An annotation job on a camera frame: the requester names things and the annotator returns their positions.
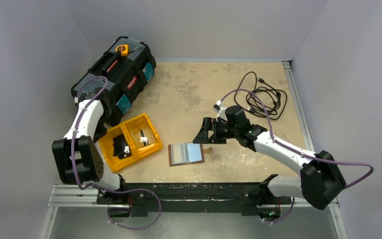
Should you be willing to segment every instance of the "yellow parts bin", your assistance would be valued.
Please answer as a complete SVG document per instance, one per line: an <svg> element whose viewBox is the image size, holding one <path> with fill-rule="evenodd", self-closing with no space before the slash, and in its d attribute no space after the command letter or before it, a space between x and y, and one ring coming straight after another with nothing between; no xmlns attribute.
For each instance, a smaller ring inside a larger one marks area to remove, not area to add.
<svg viewBox="0 0 382 239"><path fill-rule="evenodd" d="M121 159L117 155L114 156L113 139L122 134L129 146L130 154L128 155L130 156ZM108 129L106 135L99 140L99 144L106 163L113 173L163 147L159 134L145 113Z"/></svg>

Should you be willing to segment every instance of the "toolbox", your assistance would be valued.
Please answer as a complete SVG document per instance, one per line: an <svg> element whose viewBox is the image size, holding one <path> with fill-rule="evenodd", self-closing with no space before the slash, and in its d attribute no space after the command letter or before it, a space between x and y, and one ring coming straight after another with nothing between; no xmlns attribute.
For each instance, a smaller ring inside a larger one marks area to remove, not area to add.
<svg viewBox="0 0 382 239"><path fill-rule="evenodd" d="M127 45L127 48L120 47L121 45ZM127 55L119 49L127 49ZM112 104L114 107L105 123L115 126L120 123L121 118L131 108L138 94L144 90L145 85L154 76L155 68L156 61L148 45L127 36L121 36L71 87L71 95L75 97L83 84L94 76L107 77L109 83L106 89L110 93L110 100L114 101ZM94 93L103 85L104 80L90 82L83 87L81 93Z"/></svg>

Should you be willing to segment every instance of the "stained surface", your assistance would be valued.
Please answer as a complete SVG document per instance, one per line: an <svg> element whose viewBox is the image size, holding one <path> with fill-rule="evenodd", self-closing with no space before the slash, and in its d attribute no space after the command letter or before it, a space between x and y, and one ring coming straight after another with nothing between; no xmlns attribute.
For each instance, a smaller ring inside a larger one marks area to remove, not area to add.
<svg viewBox="0 0 382 239"><path fill-rule="evenodd" d="M163 143L163 149L123 169L127 182L252 182L263 181L277 173L296 175L272 158L243 148L234 139L213 147L199 164L169 166L168 144L191 142L201 128L203 117L216 117L213 104L236 89L248 71L255 71L267 83L288 93L282 117L273 122L276 136L304 147L302 133L281 63L158 63L155 76L132 103L123 120L146 113ZM242 88L253 89L255 78L249 75ZM246 106L245 92L237 101ZM268 98L261 97L271 105ZM233 94L224 100L234 105ZM247 114L251 123L268 127L267 120Z"/></svg>

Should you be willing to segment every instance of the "yellow tape measure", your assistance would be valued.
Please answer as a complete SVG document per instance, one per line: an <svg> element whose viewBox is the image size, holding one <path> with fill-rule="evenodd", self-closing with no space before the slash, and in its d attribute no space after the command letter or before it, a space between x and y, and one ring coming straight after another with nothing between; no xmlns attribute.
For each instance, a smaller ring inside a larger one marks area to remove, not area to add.
<svg viewBox="0 0 382 239"><path fill-rule="evenodd" d="M120 51L121 52L121 56L127 56L128 55L128 51L129 51L128 44L117 46L115 48L115 51Z"/></svg>

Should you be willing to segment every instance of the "black cable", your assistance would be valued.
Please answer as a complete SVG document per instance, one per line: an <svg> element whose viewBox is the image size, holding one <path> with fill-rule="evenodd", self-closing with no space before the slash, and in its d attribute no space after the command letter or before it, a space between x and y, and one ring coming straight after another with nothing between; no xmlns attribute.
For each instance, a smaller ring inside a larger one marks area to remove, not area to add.
<svg viewBox="0 0 382 239"><path fill-rule="evenodd" d="M131 53L133 53L133 52L136 52L136 51L138 51L138 50L141 50L141 49L144 49L144 47L137 47L137 48L135 48L134 50L129 51L129 52L127 53L127 55L129 55L129 54L131 54Z"/></svg>
<svg viewBox="0 0 382 239"><path fill-rule="evenodd" d="M257 77L257 74L254 71L250 71L244 75L241 82L239 83L238 89L241 88L242 82L244 82L245 78L249 74L254 74L254 76L255 76L255 85L254 85L254 89L252 90L252 92L254 94L266 93L272 99L273 106L270 107L270 106L265 104L265 107L267 109L267 113L269 114L270 119L271 120L278 120L282 116L282 113L283 113L285 106L286 106L286 103L287 103L286 92L283 90L277 90L277 89L273 88L271 85L267 84L263 79ZM257 82L265 84L267 87L264 87L264 86L257 87ZM236 101L236 94L237 93L238 92L235 92L235 94L233 96L233 100L235 101L236 105L240 106L243 110L245 110L246 112L248 112L254 116L257 116L260 118L266 117L266 114L264 113L264 110L263 110L263 106L259 102L256 101L254 96L252 96L251 94L248 93L247 96L245 97L245 100L247 101L247 104L249 106L248 109L246 109L246 108L242 107L242 105L240 105ZM281 107L282 106L282 94L285 96L285 102L283 104L283 107Z"/></svg>

